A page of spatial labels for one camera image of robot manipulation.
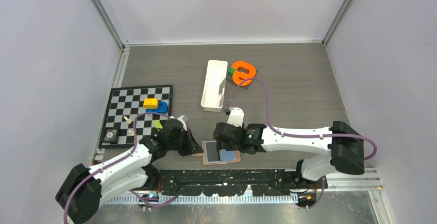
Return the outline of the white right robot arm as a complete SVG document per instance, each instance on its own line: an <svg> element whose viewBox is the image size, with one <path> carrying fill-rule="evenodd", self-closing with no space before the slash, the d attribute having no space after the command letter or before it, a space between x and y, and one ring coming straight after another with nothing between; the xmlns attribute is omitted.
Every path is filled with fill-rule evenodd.
<svg viewBox="0 0 437 224"><path fill-rule="evenodd" d="M316 129L270 128L265 124L237 127L221 122L216 125L213 138L218 149L247 154L280 150L315 154L296 165L294 181L301 188L308 188L314 181L336 171L348 175L365 172L364 141L340 121Z"/></svg>

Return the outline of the black credit card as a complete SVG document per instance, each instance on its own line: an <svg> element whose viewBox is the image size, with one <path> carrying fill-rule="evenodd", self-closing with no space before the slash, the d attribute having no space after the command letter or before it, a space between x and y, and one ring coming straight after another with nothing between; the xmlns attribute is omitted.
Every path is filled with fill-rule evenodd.
<svg viewBox="0 0 437 224"><path fill-rule="evenodd" d="M205 159L207 163L216 163L221 160L216 141L205 142Z"/></svg>

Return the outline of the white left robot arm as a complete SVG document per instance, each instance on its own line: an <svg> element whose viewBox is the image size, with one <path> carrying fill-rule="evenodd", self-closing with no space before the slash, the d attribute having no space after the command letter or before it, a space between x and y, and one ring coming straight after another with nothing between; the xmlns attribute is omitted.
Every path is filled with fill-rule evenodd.
<svg viewBox="0 0 437 224"><path fill-rule="evenodd" d="M55 195L65 219L85 223L112 198L132 189L154 189L159 172L152 163L168 151L181 156L203 152L182 119L169 119L153 135L144 135L135 146L97 165L73 167Z"/></svg>

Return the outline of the brown leather card holder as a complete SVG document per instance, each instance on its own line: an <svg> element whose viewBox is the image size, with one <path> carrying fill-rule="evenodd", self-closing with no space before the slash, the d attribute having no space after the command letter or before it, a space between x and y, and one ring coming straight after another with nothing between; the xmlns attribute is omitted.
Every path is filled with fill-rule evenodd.
<svg viewBox="0 0 437 224"><path fill-rule="evenodd" d="M195 154L192 157L199 157L202 158L203 160L203 164L204 165L222 165L222 164L230 164L230 163L236 163L236 162L240 162L241 161L241 156L240 156L240 152L237 150L226 150L227 151L227 159L225 161L221 161L221 162L216 162L216 163L207 163L206 159L205 159L205 142L208 141L202 141L201 142L201 147L203 149L203 153L202 154Z"/></svg>

